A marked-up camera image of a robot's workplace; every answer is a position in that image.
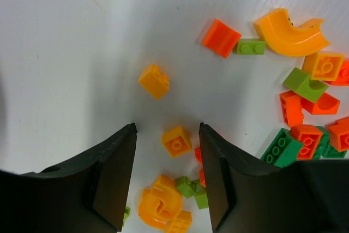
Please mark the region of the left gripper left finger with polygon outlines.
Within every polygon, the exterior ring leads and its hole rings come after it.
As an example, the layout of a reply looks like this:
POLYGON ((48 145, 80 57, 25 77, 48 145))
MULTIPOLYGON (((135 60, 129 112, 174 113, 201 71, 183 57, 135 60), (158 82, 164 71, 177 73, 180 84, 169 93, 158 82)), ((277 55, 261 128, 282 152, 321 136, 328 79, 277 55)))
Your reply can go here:
POLYGON ((2 171, 1 232, 120 232, 136 140, 131 123, 39 173, 2 171))

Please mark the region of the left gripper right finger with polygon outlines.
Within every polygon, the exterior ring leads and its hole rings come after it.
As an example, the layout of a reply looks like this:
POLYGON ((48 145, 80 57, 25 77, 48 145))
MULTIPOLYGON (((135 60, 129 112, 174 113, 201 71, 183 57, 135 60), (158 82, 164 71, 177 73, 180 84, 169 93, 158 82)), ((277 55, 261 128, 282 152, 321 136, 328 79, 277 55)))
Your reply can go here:
POLYGON ((348 160, 279 168, 199 129, 213 232, 348 232, 348 160))

